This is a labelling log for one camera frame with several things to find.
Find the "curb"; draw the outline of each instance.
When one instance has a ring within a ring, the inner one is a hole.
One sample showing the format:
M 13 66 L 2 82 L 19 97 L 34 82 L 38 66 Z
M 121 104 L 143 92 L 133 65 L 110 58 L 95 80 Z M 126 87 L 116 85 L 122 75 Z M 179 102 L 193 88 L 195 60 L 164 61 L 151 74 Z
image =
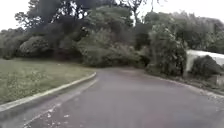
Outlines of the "curb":
M 205 89 L 201 89 L 201 88 L 198 88 L 198 87 L 195 87 L 193 85 L 190 85 L 190 84 L 185 84 L 185 83 L 181 83 L 181 82 L 178 82 L 178 81 L 174 81 L 174 80 L 170 80 L 170 79 L 165 79 L 165 78 L 161 78 L 161 77 L 157 77 L 157 76 L 152 76 L 152 75 L 149 75 L 150 77 L 153 77 L 155 79 L 159 79 L 159 80 L 163 80 L 163 81 L 167 81 L 167 82 L 171 82 L 173 84 L 179 84 L 179 85 L 182 85 L 182 86 L 185 86 L 187 87 L 188 89 L 196 92 L 196 93 L 200 93 L 200 94 L 203 94 L 203 95 L 206 95 L 206 96 L 210 96 L 214 99 L 224 99 L 224 96 L 223 95 L 220 95 L 220 94 L 217 94 L 215 92 L 211 92 L 211 91 L 208 91 L 208 90 L 205 90 Z
M 87 77 L 83 77 L 79 80 L 76 80 L 74 82 L 71 82 L 69 84 L 62 85 L 58 88 L 54 88 L 51 90 L 48 90 L 43 93 L 38 93 L 30 97 L 25 97 L 13 102 L 9 102 L 3 105 L 0 105 L 0 121 L 7 120 L 11 117 L 14 117 L 20 113 L 23 113 L 29 108 L 35 107 L 38 104 L 41 104 L 43 102 L 46 102 L 66 91 L 74 87 L 74 85 L 79 85 L 84 82 L 88 82 L 90 80 L 93 80 L 96 77 L 96 72 L 94 72 L 92 75 L 89 75 Z

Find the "road marking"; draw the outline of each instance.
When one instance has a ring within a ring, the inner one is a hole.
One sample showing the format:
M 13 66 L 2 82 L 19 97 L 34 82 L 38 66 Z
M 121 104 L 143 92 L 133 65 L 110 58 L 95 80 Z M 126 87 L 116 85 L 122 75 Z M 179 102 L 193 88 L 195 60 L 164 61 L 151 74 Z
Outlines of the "road marking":
M 63 103 L 67 102 L 67 101 L 70 100 L 71 98 L 76 97 L 76 96 L 79 96 L 80 94 L 82 94 L 83 91 L 85 91 L 85 90 L 87 90 L 88 88 L 90 88 L 91 86 L 93 86 L 96 82 L 98 82 L 98 79 L 95 79 L 93 82 L 89 83 L 87 86 L 84 86 L 84 87 L 80 88 L 80 90 L 77 91 L 77 92 L 75 93 L 75 95 L 72 95 L 71 97 L 67 98 L 65 101 L 62 101 L 62 102 L 60 102 L 60 103 L 57 103 L 57 104 L 54 105 L 51 109 L 48 109 L 47 111 L 44 111 L 44 112 L 38 114 L 37 116 L 35 116 L 34 118 L 32 118 L 31 120 L 25 122 L 25 123 L 23 124 L 23 126 L 21 126 L 21 128 L 26 128 L 27 125 L 29 125 L 29 124 L 30 124 L 31 122 L 33 122 L 34 120 L 40 118 L 42 115 L 44 115 L 44 114 L 46 114 L 46 113 L 48 113 L 48 112 L 51 112 L 51 111 L 55 110 L 56 108 L 60 107 Z

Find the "roadside vegetation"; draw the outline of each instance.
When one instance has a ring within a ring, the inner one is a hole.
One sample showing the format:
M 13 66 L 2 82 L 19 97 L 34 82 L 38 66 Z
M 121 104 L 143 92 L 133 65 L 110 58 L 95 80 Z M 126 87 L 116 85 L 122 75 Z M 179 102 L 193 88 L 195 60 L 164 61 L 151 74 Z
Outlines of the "roadside vegetation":
M 0 60 L 0 104 L 56 88 L 93 73 L 75 63 Z
M 140 19 L 139 7 L 147 2 L 30 0 L 28 12 L 15 15 L 22 27 L 1 31 L 0 55 L 12 63 L 14 58 L 45 58 L 91 67 L 134 66 L 149 74 L 182 78 L 186 50 L 224 54 L 220 20 L 186 12 L 155 13 L 153 8 Z M 209 69 L 216 70 L 217 64 L 212 64 Z M 195 68 L 190 75 L 203 75 Z M 44 72 L 46 77 L 39 77 L 51 79 Z

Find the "curved road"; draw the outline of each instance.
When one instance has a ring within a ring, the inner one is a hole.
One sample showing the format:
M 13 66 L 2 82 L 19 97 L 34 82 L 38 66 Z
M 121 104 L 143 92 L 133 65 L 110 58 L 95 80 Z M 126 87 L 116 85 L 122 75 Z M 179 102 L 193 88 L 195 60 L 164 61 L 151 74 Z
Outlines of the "curved road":
M 24 128 L 224 128 L 223 104 L 185 86 L 124 69 L 98 79 Z

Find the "white structure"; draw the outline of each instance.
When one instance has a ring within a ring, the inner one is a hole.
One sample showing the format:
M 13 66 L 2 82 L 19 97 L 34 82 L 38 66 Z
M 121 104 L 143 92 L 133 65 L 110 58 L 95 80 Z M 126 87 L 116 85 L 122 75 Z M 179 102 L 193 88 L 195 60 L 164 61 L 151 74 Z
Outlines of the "white structure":
M 196 51 L 196 50 L 188 50 L 187 51 L 187 64 L 186 64 L 186 71 L 190 71 L 194 60 L 198 57 L 203 57 L 209 55 L 211 56 L 217 64 L 223 65 L 224 64 L 224 55 L 223 54 L 217 54 L 217 53 L 211 53 L 211 52 L 204 52 L 204 51 Z

